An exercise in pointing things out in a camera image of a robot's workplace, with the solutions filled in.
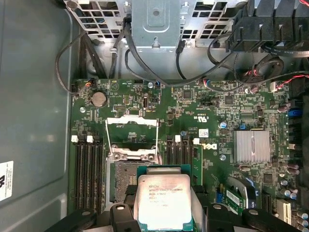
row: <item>capacitor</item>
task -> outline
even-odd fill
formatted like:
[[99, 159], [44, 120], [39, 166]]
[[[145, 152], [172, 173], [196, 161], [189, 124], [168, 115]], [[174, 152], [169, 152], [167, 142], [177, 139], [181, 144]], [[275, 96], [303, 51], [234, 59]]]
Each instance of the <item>capacitor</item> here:
[[308, 228], [303, 227], [303, 226], [301, 226], [301, 225], [299, 225], [297, 228], [298, 228], [300, 231], [302, 231], [302, 232], [309, 232]]
[[186, 136], [186, 135], [187, 135], [187, 132], [186, 132], [186, 131], [181, 131], [181, 132], [180, 132], [180, 135], [181, 135], [181, 136]]
[[282, 186], [287, 186], [288, 185], [288, 181], [287, 180], [282, 180], [282, 181], [280, 181], [280, 184]]
[[299, 165], [298, 164], [293, 164], [293, 163], [288, 163], [287, 165], [288, 168], [293, 168], [293, 169], [299, 169]]
[[251, 87], [251, 89], [249, 90], [250, 93], [255, 94], [259, 91], [259, 87], [258, 86], [253, 86]]
[[296, 198], [297, 198], [297, 195], [296, 195], [296, 193], [291, 193], [290, 194], [290, 198], [292, 199], [292, 200], [296, 200]]
[[292, 187], [292, 186], [290, 186], [289, 188], [288, 188], [291, 192], [293, 192], [293, 193], [298, 193], [298, 189], [295, 189], [294, 187]]
[[297, 216], [299, 216], [300, 218], [304, 219], [304, 220], [307, 220], [308, 219], [308, 214], [302, 210], [299, 210], [297, 212]]
[[284, 113], [287, 112], [291, 107], [291, 104], [289, 102], [284, 102], [278, 107], [278, 112], [279, 113]]
[[282, 188], [282, 189], [280, 190], [280, 193], [281, 193], [282, 195], [286, 196], [286, 197], [289, 197], [289, 196], [291, 195], [290, 190], [287, 190], [286, 188]]
[[308, 221], [306, 221], [306, 220], [304, 220], [304, 219], [301, 219], [301, 218], [299, 218], [299, 219], [297, 220], [297, 222], [298, 222], [298, 224], [300, 224], [300, 225], [302, 225], [302, 226], [304, 226], [304, 227], [308, 227], [308, 225], [309, 225]]
[[225, 128], [227, 128], [227, 123], [226, 123], [226, 122], [220, 122], [219, 125], [218, 125], [218, 127], [219, 127], [220, 129], [225, 129]]
[[288, 173], [293, 174], [293, 175], [299, 175], [299, 170], [295, 170], [293, 168], [288, 169]]

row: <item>heatsink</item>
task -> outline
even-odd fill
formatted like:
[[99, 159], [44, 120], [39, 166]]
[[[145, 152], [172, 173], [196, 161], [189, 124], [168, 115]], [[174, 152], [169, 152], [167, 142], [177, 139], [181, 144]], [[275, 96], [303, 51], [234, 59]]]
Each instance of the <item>heatsink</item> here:
[[234, 162], [270, 162], [269, 131], [234, 131]]

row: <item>silver capacitor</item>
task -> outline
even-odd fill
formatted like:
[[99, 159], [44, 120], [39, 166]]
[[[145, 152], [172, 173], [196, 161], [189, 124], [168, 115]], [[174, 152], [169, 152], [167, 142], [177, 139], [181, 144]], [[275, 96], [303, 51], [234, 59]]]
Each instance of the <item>silver capacitor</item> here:
[[298, 228], [300, 231], [302, 231], [302, 232], [309, 232], [308, 228], [303, 227], [303, 226], [301, 226], [301, 225], [299, 225], [297, 228]]
[[308, 227], [308, 225], [309, 225], [308, 221], [306, 221], [306, 220], [304, 220], [304, 219], [301, 219], [301, 218], [299, 218], [299, 219], [297, 220], [297, 223], [298, 223], [299, 225], [302, 225], [303, 227]]
[[297, 198], [297, 195], [296, 195], [296, 193], [291, 193], [290, 194], [290, 198], [292, 199], [292, 200], [296, 200], [296, 198]]
[[281, 193], [282, 195], [286, 196], [286, 197], [289, 197], [289, 196], [291, 195], [290, 190], [287, 190], [286, 188], [282, 188], [282, 189], [280, 190], [280, 193]]
[[293, 193], [298, 193], [298, 189], [295, 189], [294, 187], [292, 187], [292, 186], [290, 186], [289, 188], [288, 188], [291, 192], [293, 192]]
[[299, 210], [297, 212], [297, 216], [299, 216], [300, 218], [302, 218], [304, 220], [307, 220], [308, 217], [309, 217], [308, 214], [305, 211], [303, 211], [303, 210]]
[[282, 181], [280, 181], [280, 185], [281, 186], [287, 186], [288, 185], [288, 181], [287, 180], [282, 180]]

